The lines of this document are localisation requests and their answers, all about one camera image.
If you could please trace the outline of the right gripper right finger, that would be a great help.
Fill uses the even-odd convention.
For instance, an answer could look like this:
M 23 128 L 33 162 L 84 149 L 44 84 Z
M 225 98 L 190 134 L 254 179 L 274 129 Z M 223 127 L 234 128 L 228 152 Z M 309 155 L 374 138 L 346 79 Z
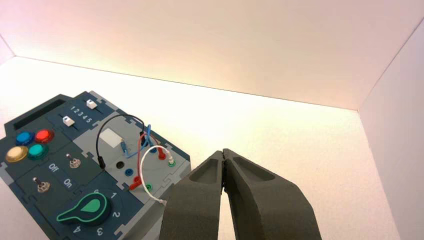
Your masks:
M 320 240 L 312 205 L 293 182 L 223 149 L 224 191 L 238 240 Z

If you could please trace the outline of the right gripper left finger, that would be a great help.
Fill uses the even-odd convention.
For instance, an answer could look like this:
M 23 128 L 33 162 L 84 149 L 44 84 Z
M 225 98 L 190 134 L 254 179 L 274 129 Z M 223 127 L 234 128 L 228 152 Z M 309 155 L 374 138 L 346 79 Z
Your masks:
M 161 240 L 216 240 L 219 232 L 224 156 L 217 150 L 172 188 Z

